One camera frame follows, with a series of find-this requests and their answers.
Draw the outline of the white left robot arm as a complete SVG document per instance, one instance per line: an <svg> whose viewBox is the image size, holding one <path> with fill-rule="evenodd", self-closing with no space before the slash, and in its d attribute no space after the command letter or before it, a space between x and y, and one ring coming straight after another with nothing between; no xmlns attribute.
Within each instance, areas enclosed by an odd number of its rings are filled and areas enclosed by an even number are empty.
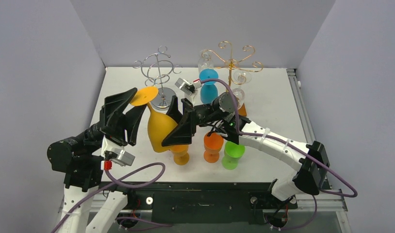
<svg viewBox="0 0 395 233"><path fill-rule="evenodd" d="M105 159L121 166L130 166L134 156L124 151L125 146L136 145L137 132L145 106L126 107L137 88L108 96L104 99L99 121L77 136L52 143L47 157L54 171L64 178L64 204L62 217L53 229L54 233L84 232L94 192L98 189Z"/></svg>

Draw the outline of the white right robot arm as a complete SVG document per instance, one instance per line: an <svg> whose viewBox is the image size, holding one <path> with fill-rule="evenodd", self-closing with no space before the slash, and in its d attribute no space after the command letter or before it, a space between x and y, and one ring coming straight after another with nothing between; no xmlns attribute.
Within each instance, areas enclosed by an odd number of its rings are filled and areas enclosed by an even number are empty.
<svg viewBox="0 0 395 233"><path fill-rule="evenodd" d="M197 127L221 121L217 132L224 139L237 145L258 149L292 168L294 173L284 180L276 180L266 193L266 203L280 206L289 197L306 193L318 195L329 170L328 156L322 143L312 144L292 141L273 133L247 117L237 113L237 99L225 92L210 104L193 105L188 99L172 97L167 115L176 122L176 127L163 138L161 145L190 145Z"/></svg>

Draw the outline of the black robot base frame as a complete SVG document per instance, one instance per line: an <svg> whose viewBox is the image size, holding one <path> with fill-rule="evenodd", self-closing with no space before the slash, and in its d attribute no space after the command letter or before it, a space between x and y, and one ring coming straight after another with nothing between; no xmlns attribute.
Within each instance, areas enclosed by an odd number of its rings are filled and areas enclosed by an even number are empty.
<svg viewBox="0 0 395 233"><path fill-rule="evenodd" d="M273 183L152 183L133 189L111 182L100 187L108 196L123 194L123 203L112 211L112 222L134 231L151 216L153 227L175 224L247 222L284 229L288 211L298 208L301 195L279 200L271 194Z"/></svg>

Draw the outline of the green plastic wine glass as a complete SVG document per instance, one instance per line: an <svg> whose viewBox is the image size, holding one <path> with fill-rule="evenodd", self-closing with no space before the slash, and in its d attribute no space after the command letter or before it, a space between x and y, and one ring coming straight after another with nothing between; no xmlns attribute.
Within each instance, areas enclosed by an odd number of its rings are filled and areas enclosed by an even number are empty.
<svg viewBox="0 0 395 233"><path fill-rule="evenodd" d="M239 164L239 160L246 151L245 146L238 145L227 141L224 147L224 157L222 158L222 166L227 170L234 170Z"/></svg>

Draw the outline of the clear patterned wine glass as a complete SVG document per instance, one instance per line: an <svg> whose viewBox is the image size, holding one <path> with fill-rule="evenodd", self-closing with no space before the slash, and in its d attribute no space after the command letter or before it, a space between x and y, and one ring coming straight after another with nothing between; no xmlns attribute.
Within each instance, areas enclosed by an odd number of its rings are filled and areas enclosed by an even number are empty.
<svg viewBox="0 0 395 233"><path fill-rule="evenodd" d="M197 63L198 72L209 68L214 68L214 62L212 60L211 52L208 50L201 50L200 57Z"/></svg>

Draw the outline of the gold wire glass rack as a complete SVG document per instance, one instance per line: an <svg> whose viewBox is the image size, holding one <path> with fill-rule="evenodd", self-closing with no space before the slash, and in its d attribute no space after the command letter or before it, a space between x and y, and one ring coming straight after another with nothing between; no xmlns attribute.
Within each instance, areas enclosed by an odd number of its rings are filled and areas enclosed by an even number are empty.
<svg viewBox="0 0 395 233"><path fill-rule="evenodd" d="M234 59L233 45L231 42L221 41L221 42L219 42L218 47L220 49L229 48L230 49L229 57L227 59L225 59L225 58L221 57L218 53L216 53L214 50L206 49L212 53L211 56L212 56L212 60L214 62L214 68L210 68L210 69L214 69L215 71L218 69L223 69L223 68L226 69L228 71L227 84L231 90L233 90L235 88L235 85L232 83L232 78L233 78L234 72L236 72L237 70L242 70L242 71L247 71L250 74L252 74L252 73L261 72L264 68L263 64L258 61L254 61L252 63L252 69L240 67L240 64L242 62L244 62L248 58L252 57L254 55L254 53L256 52L255 48L252 45L243 46L242 51L246 52L248 55L242 59ZM238 109L238 113L244 117L247 116L247 110L246 110L245 104L240 109Z"/></svg>

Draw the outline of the blue plastic wine glass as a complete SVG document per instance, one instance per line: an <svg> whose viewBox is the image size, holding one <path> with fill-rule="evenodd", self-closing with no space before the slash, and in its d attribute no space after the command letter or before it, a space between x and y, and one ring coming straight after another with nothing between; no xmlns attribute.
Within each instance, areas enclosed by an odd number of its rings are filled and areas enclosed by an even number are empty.
<svg viewBox="0 0 395 233"><path fill-rule="evenodd" d="M199 74L199 79L218 79L218 73L214 69L204 69ZM203 104L210 104L218 97L218 89L215 82L203 83L200 91L200 100Z"/></svg>

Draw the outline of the clear small wine glass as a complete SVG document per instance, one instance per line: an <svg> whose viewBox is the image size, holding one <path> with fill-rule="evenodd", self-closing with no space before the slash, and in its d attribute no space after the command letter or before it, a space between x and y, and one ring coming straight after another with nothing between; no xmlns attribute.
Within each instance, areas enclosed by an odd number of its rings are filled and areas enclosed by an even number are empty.
<svg viewBox="0 0 395 233"><path fill-rule="evenodd" d="M238 101L238 109L240 109L245 102L246 93L243 89L243 85L248 84L252 80L252 75L247 71L237 70L233 74L232 83L235 88L232 90L233 94Z"/></svg>

